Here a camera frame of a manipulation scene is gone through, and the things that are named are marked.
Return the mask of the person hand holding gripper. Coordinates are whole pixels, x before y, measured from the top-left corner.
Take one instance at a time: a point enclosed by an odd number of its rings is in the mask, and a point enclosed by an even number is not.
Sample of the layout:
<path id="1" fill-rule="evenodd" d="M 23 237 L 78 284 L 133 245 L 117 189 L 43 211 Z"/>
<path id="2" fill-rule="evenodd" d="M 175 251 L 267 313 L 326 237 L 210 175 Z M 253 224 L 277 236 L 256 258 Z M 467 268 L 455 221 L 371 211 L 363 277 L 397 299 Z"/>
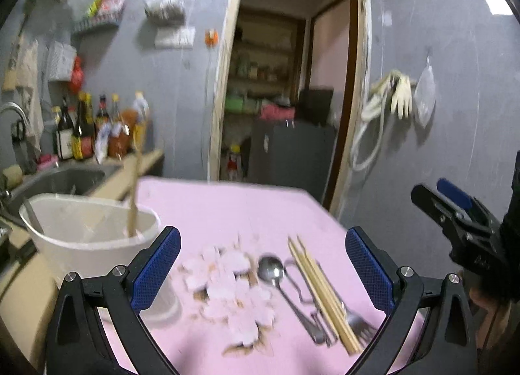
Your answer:
<path id="1" fill-rule="evenodd" d="M 470 299 L 486 315 L 476 331 L 478 349 L 491 349 L 498 343 L 509 325 L 511 304 L 500 304 L 493 298 L 486 297 L 477 287 L 470 288 Z"/>

